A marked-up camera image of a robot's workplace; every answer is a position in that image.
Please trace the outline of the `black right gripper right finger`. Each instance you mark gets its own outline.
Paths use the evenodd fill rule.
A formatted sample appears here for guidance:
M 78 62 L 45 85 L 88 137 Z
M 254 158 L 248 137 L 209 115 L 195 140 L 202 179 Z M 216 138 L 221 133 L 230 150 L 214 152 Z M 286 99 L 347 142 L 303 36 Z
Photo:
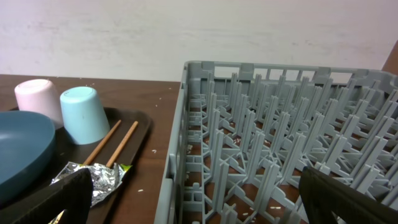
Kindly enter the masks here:
M 337 217 L 346 223 L 397 223 L 396 210 L 312 167 L 303 169 L 298 189 L 309 224 L 337 224 Z

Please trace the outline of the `wooden chopstick left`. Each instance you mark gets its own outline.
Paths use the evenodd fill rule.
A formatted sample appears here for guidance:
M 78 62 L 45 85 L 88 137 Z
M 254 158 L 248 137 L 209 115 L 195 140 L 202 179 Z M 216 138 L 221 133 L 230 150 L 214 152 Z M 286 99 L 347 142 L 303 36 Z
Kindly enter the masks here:
M 88 158 L 84 161 L 83 165 L 90 165 L 95 157 L 99 154 L 100 150 L 104 147 L 104 145 L 108 142 L 109 138 L 113 135 L 113 133 L 117 130 L 119 125 L 121 124 L 121 120 L 119 120 L 108 132 L 108 134 L 100 141 L 100 143 L 95 147 L 93 152 L 88 156 Z

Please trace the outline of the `dark blue plate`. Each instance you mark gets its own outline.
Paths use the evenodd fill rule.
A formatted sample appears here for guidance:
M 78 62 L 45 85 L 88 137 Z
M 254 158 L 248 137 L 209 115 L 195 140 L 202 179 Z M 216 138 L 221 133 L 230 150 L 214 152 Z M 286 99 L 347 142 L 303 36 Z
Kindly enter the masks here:
M 1 203 L 17 196 L 40 175 L 55 150 L 50 118 L 30 111 L 1 113 Z

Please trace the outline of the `wooden chopstick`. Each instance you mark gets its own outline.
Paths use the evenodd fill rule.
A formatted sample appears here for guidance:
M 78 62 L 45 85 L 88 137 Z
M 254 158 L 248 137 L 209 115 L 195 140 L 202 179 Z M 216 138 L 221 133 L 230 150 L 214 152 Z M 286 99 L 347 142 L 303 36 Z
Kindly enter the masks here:
M 108 142 L 109 138 L 113 135 L 113 133 L 117 130 L 119 125 L 121 124 L 121 120 L 119 120 L 108 132 L 108 134 L 100 141 L 100 143 L 95 147 L 93 152 L 88 156 L 88 158 L 84 161 L 83 165 L 90 165 L 95 157 L 99 154 L 100 150 L 104 147 L 104 145 Z
M 125 134 L 125 136 L 123 137 L 122 141 L 119 143 L 116 150 L 113 152 L 112 156 L 109 158 L 108 162 L 106 163 L 106 167 L 110 168 L 114 164 L 114 162 L 118 158 L 119 154 L 121 153 L 121 151 L 127 144 L 129 138 L 132 136 L 133 132 L 137 128 L 138 124 L 139 124 L 138 121 L 133 122 L 133 124 L 131 125 L 131 127 Z

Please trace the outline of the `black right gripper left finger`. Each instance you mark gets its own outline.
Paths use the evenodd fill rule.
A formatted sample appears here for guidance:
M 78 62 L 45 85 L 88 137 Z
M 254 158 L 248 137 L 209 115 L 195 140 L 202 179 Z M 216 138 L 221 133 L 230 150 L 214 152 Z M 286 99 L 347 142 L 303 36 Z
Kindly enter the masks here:
M 1 210 L 1 223 L 85 223 L 91 207 L 93 182 L 87 168 Z

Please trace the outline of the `grey dishwasher rack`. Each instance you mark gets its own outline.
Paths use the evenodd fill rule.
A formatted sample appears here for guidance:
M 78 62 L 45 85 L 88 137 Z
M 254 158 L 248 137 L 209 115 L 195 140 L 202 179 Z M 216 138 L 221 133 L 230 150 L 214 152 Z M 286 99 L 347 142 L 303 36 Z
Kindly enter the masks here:
M 215 75 L 233 68 L 229 78 Z M 154 221 L 255 223 L 307 216 L 297 172 L 313 167 L 397 208 L 397 76 L 367 69 L 185 63 Z

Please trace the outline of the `crumpled foil wrapper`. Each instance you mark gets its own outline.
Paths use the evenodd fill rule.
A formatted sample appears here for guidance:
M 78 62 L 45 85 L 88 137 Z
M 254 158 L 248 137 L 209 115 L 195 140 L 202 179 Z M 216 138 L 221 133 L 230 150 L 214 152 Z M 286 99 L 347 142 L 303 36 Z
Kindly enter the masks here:
M 83 165 L 74 162 L 68 162 L 67 165 L 54 177 L 50 184 L 54 184 L 68 175 L 77 172 L 80 169 L 88 169 L 93 182 L 93 193 L 91 207 L 105 200 L 111 195 L 123 182 L 123 177 L 130 170 L 132 165 L 114 163 L 112 168 L 103 164 L 94 163 L 93 165 Z

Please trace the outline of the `pink plastic cup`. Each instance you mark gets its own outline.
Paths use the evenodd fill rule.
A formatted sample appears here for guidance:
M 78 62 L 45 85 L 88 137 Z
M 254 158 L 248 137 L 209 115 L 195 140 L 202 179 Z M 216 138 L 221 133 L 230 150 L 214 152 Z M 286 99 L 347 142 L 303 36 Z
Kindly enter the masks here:
M 63 127 L 60 95 L 47 79 L 28 80 L 18 84 L 14 93 L 19 110 L 32 111 L 49 117 L 55 129 Z

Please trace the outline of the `dark brown serving tray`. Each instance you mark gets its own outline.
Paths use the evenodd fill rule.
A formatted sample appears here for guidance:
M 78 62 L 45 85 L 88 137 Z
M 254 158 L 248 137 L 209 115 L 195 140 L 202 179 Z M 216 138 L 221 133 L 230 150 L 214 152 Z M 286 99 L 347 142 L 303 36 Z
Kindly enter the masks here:
M 104 111 L 110 126 L 114 126 L 117 121 L 121 121 L 121 124 L 93 161 L 100 164 L 106 164 L 132 124 L 137 121 L 138 125 L 136 129 L 116 159 L 118 164 L 133 165 L 150 133 L 152 128 L 152 119 L 147 114 L 138 110 L 129 111 L 117 108 L 105 108 Z M 29 196 L 46 188 L 50 184 L 50 181 L 56 177 L 62 168 L 65 167 L 67 162 L 83 163 L 98 145 L 97 142 L 86 145 L 75 145 L 68 137 L 65 128 L 60 128 L 55 132 L 55 143 L 55 152 L 44 171 L 28 186 L 27 189 L 10 201 L 2 204 L 1 211 L 10 208 L 13 205 L 20 205 Z M 104 201 L 90 209 L 88 219 L 86 221 L 87 223 L 109 222 L 113 216 L 115 208 L 118 206 L 119 198 L 122 196 L 124 188 L 129 182 L 130 176 L 131 171 L 127 171 L 127 174 L 123 177 L 122 185 Z

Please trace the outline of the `wooden chopstick right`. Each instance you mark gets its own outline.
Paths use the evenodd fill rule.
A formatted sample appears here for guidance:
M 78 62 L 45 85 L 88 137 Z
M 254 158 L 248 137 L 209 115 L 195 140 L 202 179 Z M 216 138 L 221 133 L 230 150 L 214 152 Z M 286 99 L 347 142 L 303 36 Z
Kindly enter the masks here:
M 106 167 L 110 168 L 114 164 L 114 162 L 118 158 L 119 154 L 121 153 L 121 151 L 127 144 L 129 138 L 132 136 L 133 132 L 137 128 L 138 124 L 139 124 L 138 121 L 133 122 L 133 124 L 131 125 L 131 127 L 125 134 L 125 136 L 123 137 L 122 141 L 119 143 L 116 150 L 113 152 L 112 156 L 109 158 L 108 162 L 106 163 Z

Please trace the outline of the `light blue plastic cup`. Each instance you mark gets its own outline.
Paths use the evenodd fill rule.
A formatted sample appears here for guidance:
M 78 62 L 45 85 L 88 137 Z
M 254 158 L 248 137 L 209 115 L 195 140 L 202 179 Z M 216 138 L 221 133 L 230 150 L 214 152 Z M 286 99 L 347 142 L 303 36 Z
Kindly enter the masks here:
M 60 95 L 63 124 L 77 145 L 85 145 L 103 139 L 110 126 L 98 92 L 88 86 L 78 86 Z

